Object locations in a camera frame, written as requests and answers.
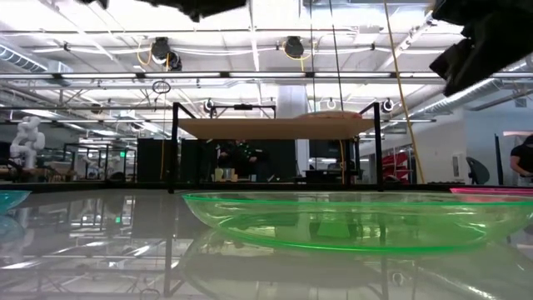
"shelf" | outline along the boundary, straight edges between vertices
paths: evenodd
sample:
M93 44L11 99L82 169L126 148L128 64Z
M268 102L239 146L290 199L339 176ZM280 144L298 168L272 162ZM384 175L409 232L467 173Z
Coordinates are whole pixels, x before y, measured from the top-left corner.
M374 128L373 119L184 119L179 127L199 139L315 139L354 138Z

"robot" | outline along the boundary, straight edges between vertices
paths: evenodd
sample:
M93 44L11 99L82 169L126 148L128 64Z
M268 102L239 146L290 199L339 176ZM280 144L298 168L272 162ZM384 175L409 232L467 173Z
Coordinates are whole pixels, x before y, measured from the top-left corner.
M24 117L22 122L17 125L17 136L9 148L12 158L19 158L21 154L23 155L26 169L35 168L37 151L44 149L45 137L37 129L39 124L41 124L39 117ZM20 143L24 140L26 142L24 146L21 146Z

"black shirt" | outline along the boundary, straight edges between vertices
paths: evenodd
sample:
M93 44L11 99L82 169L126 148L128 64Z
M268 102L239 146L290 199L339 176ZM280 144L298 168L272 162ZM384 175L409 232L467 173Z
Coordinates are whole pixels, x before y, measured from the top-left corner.
M520 158L518 167L523 168L527 172L533 173L533 147L520 145L513 148L511 156Z

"clear plastic plate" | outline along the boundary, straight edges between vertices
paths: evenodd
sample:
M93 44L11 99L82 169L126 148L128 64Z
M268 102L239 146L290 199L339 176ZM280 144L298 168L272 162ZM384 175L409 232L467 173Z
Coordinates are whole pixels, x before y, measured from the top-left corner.
M533 197L418 192L205 192L205 224L258 243L370 252L474 247L526 226Z

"rope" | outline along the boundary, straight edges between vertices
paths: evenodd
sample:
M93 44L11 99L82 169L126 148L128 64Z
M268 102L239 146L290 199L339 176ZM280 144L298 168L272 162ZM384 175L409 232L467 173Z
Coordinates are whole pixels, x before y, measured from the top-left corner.
M330 0L330 13L331 13L331 29L333 31L333 44L335 45L335 59L336 59L336 74L339 80L339 96L341 97L341 110L344 112L344 104L342 103L342 84L341 84L341 69L339 67L339 52L336 47L336 34L335 34L335 22L333 21L333 6Z
M394 68L396 70L396 79L398 81L398 89L400 90L401 107L403 108L403 113L406 115L407 128L409 128L409 135L411 135L411 140L413 143L413 152L415 153L416 166L418 167L418 172L420 173L420 179L422 183L426 183L426 179L424 178L424 172L422 171L421 161L420 161L420 158L418 157L418 149L416 148L416 140L415 140L415 135L413 134L411 117L409 117L409 109L407 108L406 100L403 96L403 89L401 88L400 70L398 68L398 57L396 57L396 50L394 48L394 39L392 38L392 30L391 30L391 20L389 18L389 7L387 6L386 0L383 0L383 5L385 6L386 25L387 25L387 29L389 30L389 40L391 42L392 57L394 58Z
M139 46L137 48L137 60L139 61L139 63L143 66L147 66L150 64L150 62L152 61L152 45L153 43L150 44L150 52L148 53L148 62L143 62L143 60L141 59L141 53L138 52L138 50L141 49L141 43L139 43Z
M344 184L345 178L344 178L344 145L342 144L342 141L339 140L339 144L341 145L341 182Z

